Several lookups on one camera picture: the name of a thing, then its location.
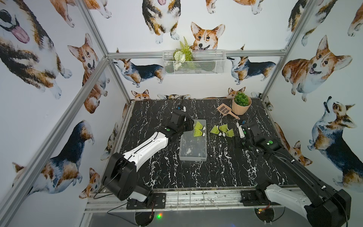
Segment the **green shuttlecock four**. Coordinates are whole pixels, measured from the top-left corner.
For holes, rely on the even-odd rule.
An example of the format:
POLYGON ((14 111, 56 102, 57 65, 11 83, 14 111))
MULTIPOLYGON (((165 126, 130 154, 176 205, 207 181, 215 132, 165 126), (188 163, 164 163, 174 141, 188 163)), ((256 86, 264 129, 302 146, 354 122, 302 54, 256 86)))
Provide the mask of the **green shuttlecock four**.
POLYGON ((228 124, 224 124, 224 125, 221 125, 218 127, 219 130, 222 132, 222 133, 227 133, 229 131, 228 129, 228 124))

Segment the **green shuttlecock one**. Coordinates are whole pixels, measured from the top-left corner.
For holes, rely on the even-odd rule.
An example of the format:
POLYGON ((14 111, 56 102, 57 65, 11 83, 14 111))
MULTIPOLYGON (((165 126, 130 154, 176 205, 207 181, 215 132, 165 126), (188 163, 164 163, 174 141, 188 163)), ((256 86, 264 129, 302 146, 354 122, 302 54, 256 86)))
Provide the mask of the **green shuttlecock one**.
POLYGON ((195 124, 194 124, 194 129, 204 131, 206 129, 206 127, 203 126, 199 121, 196 121, 195 124))

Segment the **green shuttlecock five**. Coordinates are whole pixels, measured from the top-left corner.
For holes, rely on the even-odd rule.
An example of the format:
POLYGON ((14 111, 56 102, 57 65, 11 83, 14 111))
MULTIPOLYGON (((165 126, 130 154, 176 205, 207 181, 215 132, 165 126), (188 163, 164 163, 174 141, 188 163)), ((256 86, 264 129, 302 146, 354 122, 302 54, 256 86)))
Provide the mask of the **green shuttlecock five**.
POLYGON ((235 134, 234 134, 233 129, 230 129, 230 130, 227 130, 226 132, 224 132, 224 133, 223 133, 223 136, 224 136, 224 137, 229 137, 229 138, 234 137, 234 136, 235 136, 235 134))

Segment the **green shuttlecock three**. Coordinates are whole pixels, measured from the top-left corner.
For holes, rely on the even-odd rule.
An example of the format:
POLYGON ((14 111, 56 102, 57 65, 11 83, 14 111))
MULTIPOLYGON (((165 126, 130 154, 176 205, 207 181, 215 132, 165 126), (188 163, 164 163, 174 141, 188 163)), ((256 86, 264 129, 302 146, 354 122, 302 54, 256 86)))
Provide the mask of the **green shuttlecock three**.
POLYGON ((218 136, 222 136, 222 132, 219 130, 219 127, 214 125, 213 128, 210 131, 211 134, 215 134, 218 136))

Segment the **green shuttlecock two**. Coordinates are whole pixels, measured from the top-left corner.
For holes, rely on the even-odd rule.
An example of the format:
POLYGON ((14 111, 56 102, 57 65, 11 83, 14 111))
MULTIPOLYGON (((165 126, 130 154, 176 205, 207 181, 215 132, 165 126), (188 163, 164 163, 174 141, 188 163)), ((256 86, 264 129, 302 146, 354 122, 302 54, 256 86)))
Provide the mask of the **green shuttlecock two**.
POLYGON ((195 129, 193 131, 193 137, 204 137, 206 134, 200 129, 195 129))

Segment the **clear plastic storage box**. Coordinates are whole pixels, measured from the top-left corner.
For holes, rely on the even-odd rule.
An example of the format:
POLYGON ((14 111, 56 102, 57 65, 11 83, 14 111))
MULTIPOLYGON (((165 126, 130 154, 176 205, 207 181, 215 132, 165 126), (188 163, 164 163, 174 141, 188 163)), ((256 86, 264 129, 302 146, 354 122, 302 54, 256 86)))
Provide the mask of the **clear plastic storage box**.
MULTIPOLYGON (((204 119, 194 119, 199 121, 203 126, 207 126, 204 119)), ((193 137, 193 131, 186 131, 181 136, 179 159, 181 161, 206 161, 207 160, 207 136, 193 137)))

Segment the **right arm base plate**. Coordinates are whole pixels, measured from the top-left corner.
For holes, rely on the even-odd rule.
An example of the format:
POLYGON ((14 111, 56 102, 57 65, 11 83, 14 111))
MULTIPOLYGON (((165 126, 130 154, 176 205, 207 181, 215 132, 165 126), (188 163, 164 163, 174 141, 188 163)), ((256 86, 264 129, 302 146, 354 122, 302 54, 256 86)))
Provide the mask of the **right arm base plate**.
POLYGON ((271 202, 265 193, 260 189, 241 190, 240 195, 240 203, 242 203, 244 206, 279 205, 279 203, 271 202))

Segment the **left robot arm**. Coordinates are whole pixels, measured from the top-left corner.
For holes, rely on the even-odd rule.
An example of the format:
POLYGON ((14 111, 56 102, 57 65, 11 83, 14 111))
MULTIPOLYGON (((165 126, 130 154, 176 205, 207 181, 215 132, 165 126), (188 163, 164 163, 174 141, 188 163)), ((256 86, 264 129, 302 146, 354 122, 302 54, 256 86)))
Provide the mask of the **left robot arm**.
POLYGON ((110 156, 102 178, 103 186, 121 201, 136 200, 149 207, 155 197, 151 189, 137 183, 138 171, 157 152, 167 147, 169 141, 193 130, 193 125, 194 121, 186 113, 186 107, 177 107, 169 122, 162 125, 149 139, 130 151, 110 156))

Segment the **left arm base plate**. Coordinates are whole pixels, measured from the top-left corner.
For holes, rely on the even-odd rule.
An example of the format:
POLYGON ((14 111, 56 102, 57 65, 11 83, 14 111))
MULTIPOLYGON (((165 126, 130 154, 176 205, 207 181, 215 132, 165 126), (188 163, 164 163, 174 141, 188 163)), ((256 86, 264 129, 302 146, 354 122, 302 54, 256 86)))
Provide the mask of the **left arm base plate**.
POLYGON ((145 201, 129 199, 127 210, 164 209, 166 204, 166 193, 154 193, 149 195, 145 201))

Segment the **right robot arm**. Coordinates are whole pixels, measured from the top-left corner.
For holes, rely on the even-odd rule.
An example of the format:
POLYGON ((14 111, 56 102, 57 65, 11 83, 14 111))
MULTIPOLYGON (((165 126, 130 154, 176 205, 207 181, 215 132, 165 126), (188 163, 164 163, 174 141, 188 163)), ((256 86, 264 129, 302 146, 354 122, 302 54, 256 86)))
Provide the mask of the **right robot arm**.
POLYGON ((238 148, 253 151, 265 161, 281 168, 300 188, 303 195, 281 188, 271 181, 256 186, 256 200, 261 203, 280 204, 306 218, 313 227, 348 226, 351 196, 324 183, 294 159, 284 145, 264 137, 258 126, 237 125, 238 148))

